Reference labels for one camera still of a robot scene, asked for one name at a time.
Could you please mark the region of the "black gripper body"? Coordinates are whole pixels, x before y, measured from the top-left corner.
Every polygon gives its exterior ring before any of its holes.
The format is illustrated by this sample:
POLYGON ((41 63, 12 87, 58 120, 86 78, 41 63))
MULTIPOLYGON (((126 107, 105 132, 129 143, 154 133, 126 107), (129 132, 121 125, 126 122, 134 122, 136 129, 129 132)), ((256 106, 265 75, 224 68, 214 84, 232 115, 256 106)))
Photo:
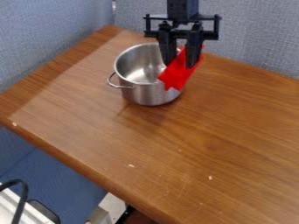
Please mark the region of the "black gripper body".
POLYGON ((153 20, 168 23, 172 29, 180 25, 198 24, 202 21, 213 22, 213 29, 202 32, 205 40, 217 40, 220 37, 220 15, 200 14, 200 0, 166 0, 165 14, 144 15, 144 35, 150 38, 157 37, 157 30, 152 29, 150 22, 153 20))

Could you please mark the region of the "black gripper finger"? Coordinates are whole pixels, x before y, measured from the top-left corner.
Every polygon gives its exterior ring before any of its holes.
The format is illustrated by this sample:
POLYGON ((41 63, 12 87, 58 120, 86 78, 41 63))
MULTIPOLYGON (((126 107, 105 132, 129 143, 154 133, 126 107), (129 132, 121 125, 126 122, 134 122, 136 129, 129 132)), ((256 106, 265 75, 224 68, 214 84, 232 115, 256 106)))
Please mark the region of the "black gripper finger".
POLYGON ((162 57, 162 63, 168 66, 176 57, 176 38, 169 30, 160 29, 157 41, 162 57))
POLYGON ((201 55, 202 30, 190 31, 185 44, 185 63, 192 68, 197 63, 201 55))

